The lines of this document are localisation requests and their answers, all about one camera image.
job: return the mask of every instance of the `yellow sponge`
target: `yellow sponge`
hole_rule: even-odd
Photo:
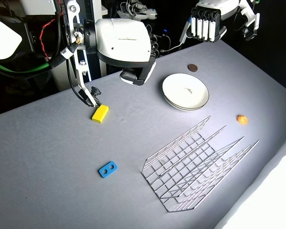
[[[105,118],[108,110],[109,110],[109,107],[102,104],[99,108],[97,108],[96,112],[92,116],[92,120],[94,120],[98,123],[102,123],[102,121]]]

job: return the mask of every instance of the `metal dish rack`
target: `metal dish rack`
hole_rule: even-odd
[[[215,151],[209,141],[225,126],[204,139],[199,131],[211,117],[146,159],[142,174],[167,211],[196,208],[232,169],[258,144],[228,153],[244,137]]]

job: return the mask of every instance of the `table surface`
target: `table surface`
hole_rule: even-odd
[[[171,107],[161,84],[173,73],[201,79],[206,106]],[[286,139],[286,89],[222,41],[159,58],[146,85],[123,83],[119,73],[92,85],[110,107],[102,124],[71,90],[0,115],[0,229],[210,229]],[[141,174],[144,161],[208,116],[203,136],[227,125],[210,142],[215,149],[243,136],[235,152],[260,143],[198,208],[167,213]],[[119,168],[103,179],[98,169],[109,161]]]

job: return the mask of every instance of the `blue block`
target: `blue block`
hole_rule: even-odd
[[[113,161],[111,161],[102,168],[100,168],[99,173],[103,178],[106,178],[117,169],[118,166]]]

